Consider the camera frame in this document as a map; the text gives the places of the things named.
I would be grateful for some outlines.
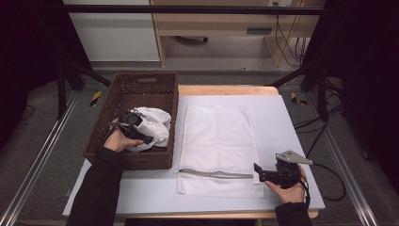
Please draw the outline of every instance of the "metal rail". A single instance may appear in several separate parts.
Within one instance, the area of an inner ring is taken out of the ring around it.
[[[38,156],[35,159],[32,167],[29,172],[26,174],[23,183],[18,189],[14,199],[11,201],[11,204],[8,206],[6,212],[0,217],[0,226],[12,226],[17,217],[19,216],[21,210],[24,207],[24,204],[29,197],[30,192],[32,191],[33,186],[38,181],[41,170],[43,169],[48,156],[52,152],[54,146],[56,145],[56,141],[60,133],[62,132],[68,118],[71,115],[71,112],[76,104],[77,97],[79,96],[79,91],[73,91],[70,100],[68,101],[68,108],[63,115],[63,117],[56,121],[52,131],[50,132],[48,138],[44,142]]]

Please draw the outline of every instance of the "brown wicker basket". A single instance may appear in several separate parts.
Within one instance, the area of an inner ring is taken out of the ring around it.
[[[168,146],[152,146],[140,153],[125,151],[125,170],[166,170],[172,167],[175,122],[179,100],[177,73],[118,73],[106,96],[102,112],[91,131],[83,156],[92,163],[109,131],[108,123],[126,110],[146,106],[162,109],[170,114]]]

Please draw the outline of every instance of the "white fabric bundle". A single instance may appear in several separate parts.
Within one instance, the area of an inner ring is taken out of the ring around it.
[[[141,117],[143,122],[136,127],[137,131],[146,136],[152,136],[153,140],[149,144],[143,143],[136,147],[128,147],[127,150],[139,152],[147,150],[152,146],[167,147],[171,120],[170,115],[161,109],[145,106],[138,107],[136,110],[146,116]]]

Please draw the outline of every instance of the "gray zipper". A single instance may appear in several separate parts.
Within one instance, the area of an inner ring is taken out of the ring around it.
[[[218,178],[218,179],[252,179],[253,178],[252,174],[233,173],[233,172],[224,172],[224,171],[205,172],[205,171],[198,171],[198,170],[194,170],[194,169],[179,169],[178,172],[196,175],[196,176]]]

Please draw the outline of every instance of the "white tabletop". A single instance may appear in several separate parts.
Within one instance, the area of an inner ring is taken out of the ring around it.
[[[176,120],[173,167],[167,170],[125,171],[120,182],[120,199],[117,215],[133,218],[143,215],[229,214],[273,211],[279,205],[278,197],[264,187],[264,199],[220,199],[180,194],[177,174],[184,131],[187,105],[245,105],[251,115],[261,167],[276,170],[276,153],[293,150],[303,153],[285,104],[279,95],[209,95],[181,96]],[[90,164],[86,160],[72,194],[65,207],[64,216],[71,212],[72,202]],[[325,208],[309,166],[306,172],[310,193],[310,209]]]

